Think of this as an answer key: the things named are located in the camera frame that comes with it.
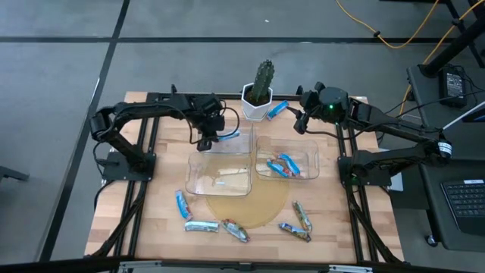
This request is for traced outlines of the black power adapter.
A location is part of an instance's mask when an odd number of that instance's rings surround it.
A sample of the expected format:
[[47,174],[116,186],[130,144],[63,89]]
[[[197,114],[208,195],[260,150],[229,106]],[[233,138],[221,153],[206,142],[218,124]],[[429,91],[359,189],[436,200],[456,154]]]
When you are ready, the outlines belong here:
[[468,104],[465,94],[465,82],[458,70],[452,66],[444,67],[439,72],[440,104],[464,108]]

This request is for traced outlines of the black floor stand foot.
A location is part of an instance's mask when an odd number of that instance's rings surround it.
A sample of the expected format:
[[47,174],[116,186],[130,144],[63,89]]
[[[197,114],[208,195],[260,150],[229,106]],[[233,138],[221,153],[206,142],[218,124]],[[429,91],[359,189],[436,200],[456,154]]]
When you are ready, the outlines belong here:
[[12,179],[19,180],[19,181],[28,181],[30,176],[28,174],[25,174],[25,173],[22,173],[22,172],[19,172],[19,171],[15,171],[13,169],[6,168],[5,166],[0,165],[0,182],[4,178],[5,179],[12,178]]

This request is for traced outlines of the black side desk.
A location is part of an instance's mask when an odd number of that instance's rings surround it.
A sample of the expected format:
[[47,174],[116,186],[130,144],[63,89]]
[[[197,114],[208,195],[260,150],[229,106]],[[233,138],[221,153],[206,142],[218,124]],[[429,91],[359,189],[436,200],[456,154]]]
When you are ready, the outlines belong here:
[[452,108],[438,102],[440,98],[439,78],[426,77],[418,66],[408,67],[407,75],[415,94],[421,120],[428,127],[443,128],[444,136],[452,144],[452,157],[461,160],[485,160],[485,122],[465,123],[458,118],[480,103],[485,103],[485,69],[468,70],[470,78],[477,85],[468,91],[474,95],[467,97],[464,108]]

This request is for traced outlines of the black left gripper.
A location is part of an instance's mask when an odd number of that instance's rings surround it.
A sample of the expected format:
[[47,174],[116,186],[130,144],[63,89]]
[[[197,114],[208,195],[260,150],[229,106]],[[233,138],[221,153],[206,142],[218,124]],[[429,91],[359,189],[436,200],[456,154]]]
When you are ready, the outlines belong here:
[[201,132],[212,132],[211,141],[218,142],[220,137],[217,131],[222,131],[225,126],[224,116],[221,114],[221,100],[212,93],[196,97],[193,105],[196,113],[192,125]]

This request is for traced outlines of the black laptop keyboard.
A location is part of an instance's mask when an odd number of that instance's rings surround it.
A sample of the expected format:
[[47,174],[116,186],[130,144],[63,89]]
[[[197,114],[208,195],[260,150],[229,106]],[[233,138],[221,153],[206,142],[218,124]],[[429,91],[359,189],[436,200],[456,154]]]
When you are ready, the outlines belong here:
[[458,229],[485,237],[485,180],[447,181],[441,188]]

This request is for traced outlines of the round woven yellow placemat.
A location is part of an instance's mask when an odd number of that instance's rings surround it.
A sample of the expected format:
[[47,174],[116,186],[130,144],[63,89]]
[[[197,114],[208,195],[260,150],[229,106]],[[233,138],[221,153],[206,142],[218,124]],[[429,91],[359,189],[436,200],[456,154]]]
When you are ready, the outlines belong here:
[[206,203],[218,220],[233,219],[246,229],[271,222],[284,208],[289,183],[285,180],[263,180],[255,171],[255,152],[251,154],[252,189],[246,196],[210,196]]

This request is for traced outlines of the black stand leg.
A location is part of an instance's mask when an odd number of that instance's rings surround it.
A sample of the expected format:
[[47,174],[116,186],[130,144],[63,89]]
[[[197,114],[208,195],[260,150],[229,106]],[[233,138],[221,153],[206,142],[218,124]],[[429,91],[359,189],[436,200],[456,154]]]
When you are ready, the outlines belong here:
[[[420,68],[421,73],[425,77],[435,77],[438,72],[445,67],[454,57],[456,57],[459,53],[461,53],[465,48],[469,47],[472,55],[475,57],[475,60],[478,63],[479,68],[485,69],[485,61],[481,58],[481,55],[478,53],[474,41],[479,37],[485,34],[485,0],[467,0],[470,8],[459,18],[454,18],[453,25],[449,29],[443,38],[439,41],[436,45],[435,49],[430,53],[429,57],[431,57],[434,52],[440,47],[440,44],[443,40],[452,32],[453,27],[458,27],[460,30],[460,35],[451,41],[450,45],[448,45],[441,53],[438,54],[433,60],[431,61],[424,61],[423,64],[419,64],[418,67]],[[477,18],[472,25],[468,28],[463,26],[463,20],[467,15],[473,13]]]

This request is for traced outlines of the silver metal bracket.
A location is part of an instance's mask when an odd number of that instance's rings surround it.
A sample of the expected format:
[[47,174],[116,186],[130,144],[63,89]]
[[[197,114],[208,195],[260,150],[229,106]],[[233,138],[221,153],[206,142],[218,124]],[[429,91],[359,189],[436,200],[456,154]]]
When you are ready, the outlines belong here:
[[328,273],[373,273],[373,268],[356,265],[329,265]]
[[119,264],[121,273],[133,273],[138,268],[156,268],[163,264],[160,260],[124,261]]

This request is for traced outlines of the black rolling cart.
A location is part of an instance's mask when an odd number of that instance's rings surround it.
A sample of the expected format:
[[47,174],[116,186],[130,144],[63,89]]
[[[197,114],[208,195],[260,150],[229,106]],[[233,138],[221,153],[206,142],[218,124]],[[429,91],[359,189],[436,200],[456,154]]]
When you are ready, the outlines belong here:
[[455,224],[441,183],[455,180],[485,180],[485,161],[453,160],[445,167],[420,167],[429,209],[431,234],[425,240],[431,246],[485,253],[485,237],[461,232]]

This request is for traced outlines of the green brown granola bar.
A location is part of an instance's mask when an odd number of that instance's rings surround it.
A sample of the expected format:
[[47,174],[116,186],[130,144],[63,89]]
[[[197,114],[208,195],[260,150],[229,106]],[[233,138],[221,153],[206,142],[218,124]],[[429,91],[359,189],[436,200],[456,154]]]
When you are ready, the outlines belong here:
[[293,201],[292,206],[302,228],[307,232],[312,232],[312,223],[309,217],[306,215],[302,204],[299,201]]
[[291,224],[287,224],[287,223],[280,223],[278,224],[278,226],[281,230],[286,231],[292,234],[294,237],[298,237],[299,239],[304,240],[307,243],[311,241],[309,232],[301,228],[294,227]]
[[224,229],[236,237],[239,241],[248,243],[250,241],[250,236],[247,231],[239,224],[237,224],[233,219],[226,218],[221,221]]

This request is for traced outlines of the green cactus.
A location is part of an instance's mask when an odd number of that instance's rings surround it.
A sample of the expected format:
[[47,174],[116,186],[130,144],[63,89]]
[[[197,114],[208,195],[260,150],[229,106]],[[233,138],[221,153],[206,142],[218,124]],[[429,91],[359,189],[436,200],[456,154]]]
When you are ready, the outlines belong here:
[[269,102],[270,85],[274,77],[274,65],[272,60],[260,63],[248,100],[255,106]]

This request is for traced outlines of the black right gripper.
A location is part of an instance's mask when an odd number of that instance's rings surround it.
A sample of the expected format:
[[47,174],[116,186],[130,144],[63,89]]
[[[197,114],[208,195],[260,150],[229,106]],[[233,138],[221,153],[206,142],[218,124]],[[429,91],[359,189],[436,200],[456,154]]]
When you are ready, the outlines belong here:
[[314,91],[306,91],[300,98],[300,105],[303,110],[287,107],[294,115],[299,115],[299,120],[308,120],[309,118],[327,120],[327,103],[321,98],[321,92],[326,86],[318,81],[314,86]]

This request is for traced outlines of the clear plastic bin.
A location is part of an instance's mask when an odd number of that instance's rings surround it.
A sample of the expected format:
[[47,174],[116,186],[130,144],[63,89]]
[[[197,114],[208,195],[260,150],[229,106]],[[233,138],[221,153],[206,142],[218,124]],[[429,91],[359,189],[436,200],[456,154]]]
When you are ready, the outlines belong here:
[[186,191],[200,196],[246,196],[252,189],[249,154],[193,153],[188,160]]
[[[227,135],[236,129],[237,121],[227,120],[224,130],[218,131],[218,135]],[[210,150],[206,153],[231,153],[231,154],[250,154],[253,150],[255,141],[255,129],[253,123],[241,120],[239,122],[240,135],[236,138],[212,143]]]
[[[267,166],[267,160],[270,159],[287,168],[285,161],[278,158],[279,154],[287,154],[293,159],[300,169],[299,176],[281,177]],[[264,180],[315,179],[320,174],[318,145],[313,140],[283,140],[260,136],[256,142],[255,170]]]

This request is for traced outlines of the black metal crossbar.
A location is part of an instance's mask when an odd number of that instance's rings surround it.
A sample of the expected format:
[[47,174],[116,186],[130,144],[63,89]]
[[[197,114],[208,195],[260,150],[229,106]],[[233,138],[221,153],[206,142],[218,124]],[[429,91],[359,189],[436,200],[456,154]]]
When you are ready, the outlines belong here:
[[[87,257],[81,259],[55,260],[47,262],[29,262],[10,265],[0,265],[0,273],[99,273],[118,270],[124,261],[143,261],[149,259],[135,259],[130,256]],[[308,270],[328,272],[326,263],[294,263],[294,262],[221,262],[221,261],[189,261],[189,260],[160,260],[162,267],[178,268],[219,268],[237,271],[255,270]],[[382,262],[359,262],[356,266],[373,268],[373,273],[473,273],[471,271],[454,271],[451,269],[428,268],[405,263],[391,264]]]

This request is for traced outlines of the white paper sheet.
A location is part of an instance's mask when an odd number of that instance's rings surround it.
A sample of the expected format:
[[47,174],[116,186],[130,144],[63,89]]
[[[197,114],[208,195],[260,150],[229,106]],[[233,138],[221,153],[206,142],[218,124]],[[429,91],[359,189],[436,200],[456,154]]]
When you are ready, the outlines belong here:
[[397,191],[397,192],[402,192],[404,190],[401,173],[398,173],[392,176],[390,180],[391,180],[391,185],[388,186],[389,190]]

